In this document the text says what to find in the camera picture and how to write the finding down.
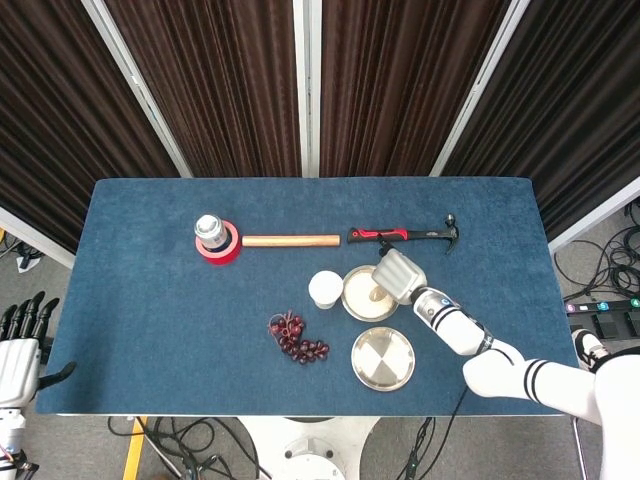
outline silver plate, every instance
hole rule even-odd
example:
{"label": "silver plate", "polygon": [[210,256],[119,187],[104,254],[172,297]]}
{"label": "silver plate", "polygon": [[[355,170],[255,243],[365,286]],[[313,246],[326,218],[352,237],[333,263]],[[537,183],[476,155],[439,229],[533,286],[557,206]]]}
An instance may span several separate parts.
{"label": "silver plate", "polygon": [[370,328],[353,344],[351,365],[358,379],[379,392],[391,392],[406,384],[416,365],[409,340],[388,327]]}
{"label": "silver plate", "polygon": [[[394,300],[391,307],[381,315],[378,315],[376,317],[366,317],[363,315],[363,312],[359,312],[356,308],[354,308],[353,305],[350,305],[349,302],[347,301],[345,292],[347,291],[347,288],[349,286],[349,282],[351,281],[351,279],[355,275],[362,274],[363,272],[368,272],[369,275],[371,275],[375,270],[375,268],[376,267],[373,265],[362,265],[360,267],[354,268],[349,273],[347,273],[347,275],[344,277],[344,282],[343,282],[344,288],[342,290],[342,305],[344,305],[345,310],[349,312],[349,314],[352,317],[357,318],[358,320],[362,320],[363,322],[370,322],[370,323],[381,322],[382,320],[389,318],[391,315],[393,315],[393,313],[398,308],[398,303]],[[365,297],[368,297],[369,299],[371,299],[371,301],[374,301],[378,295],[386,296],[389,294],[382,287],[377,287],[376,291],[362,292],[362,295]]]}

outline table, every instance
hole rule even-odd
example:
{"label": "table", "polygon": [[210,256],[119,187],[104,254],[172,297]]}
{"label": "table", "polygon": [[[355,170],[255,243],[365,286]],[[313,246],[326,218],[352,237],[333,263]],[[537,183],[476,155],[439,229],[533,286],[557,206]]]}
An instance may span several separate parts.
{"label": "table", "polygon": [[[531,182],[521,178],[110,179],[96,184],[48,371],[78,364],[43,391],[39,413],[286,416],[451,414],[464,387],[456,356],[411,309],[377,325],[413,344],[416,368],[392,393],[362,385],[351,347],[372,325],[337,305],[317,309],[307,284],[376,264],[375,243],[347,245],[350,227],[443,228],[460,241],[396,246],[431,286],[460,302],[525,358],[575,366],[560,290]],[[215,213],[244,234],[340,233],[339,248],[244,249],[215,267],[193,226]],[[331,345],[326,362],[291,362],[267,334],[293,308],[306,338]],[[461,415],[536,415],[516,399],[467,395]]]}

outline paper cup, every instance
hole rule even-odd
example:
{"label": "paper cup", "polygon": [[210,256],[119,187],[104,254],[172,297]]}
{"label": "paper cup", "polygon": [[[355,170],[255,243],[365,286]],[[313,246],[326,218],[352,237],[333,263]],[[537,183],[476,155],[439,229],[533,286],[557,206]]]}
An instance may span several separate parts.
{"label": "paper cup", "polygon": [[329,270],[316,273],[309,282],[309,295],[318,308],[333,307],[342,295],[342,278]]}

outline white stand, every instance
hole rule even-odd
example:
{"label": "white stand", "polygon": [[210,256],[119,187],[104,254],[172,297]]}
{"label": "white stand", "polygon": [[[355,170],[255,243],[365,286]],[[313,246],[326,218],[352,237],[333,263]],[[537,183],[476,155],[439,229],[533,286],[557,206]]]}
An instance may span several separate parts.
{"label": "white stand", "polygon": [[[238,419],[256,445],[260,465],[273,480],[358,480],[364,444],[380,417],[334,417],[316,423],[284,417]],[[318,476],[319,470],[327,475]]]}

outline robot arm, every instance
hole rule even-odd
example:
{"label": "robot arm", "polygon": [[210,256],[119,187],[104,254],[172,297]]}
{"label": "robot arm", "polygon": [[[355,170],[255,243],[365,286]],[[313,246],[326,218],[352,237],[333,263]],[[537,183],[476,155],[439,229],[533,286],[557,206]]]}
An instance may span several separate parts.
{"label": "robot arm", "polygon": [[465,313],[445,293],[427,286],[420,267],[386,241],[373,279],[413,311],[458,355],[473,356],[463,366],[469,388],[483,397],[529,399],[601,424],[595,375],[546,360],[526,360]]}
{"label": "robot arm", "polygon": [[38,469],[22,454],[25,419],[21,409],[38,390],[61,382],[75,368],[72,362],[59,373],[38,378],[41,345],[59,302],[53,299],[38,314],[43,298],[44,292],[40,292],[19,307],[12,305],[0,318],[0,480],[13,480],[18,469]]}

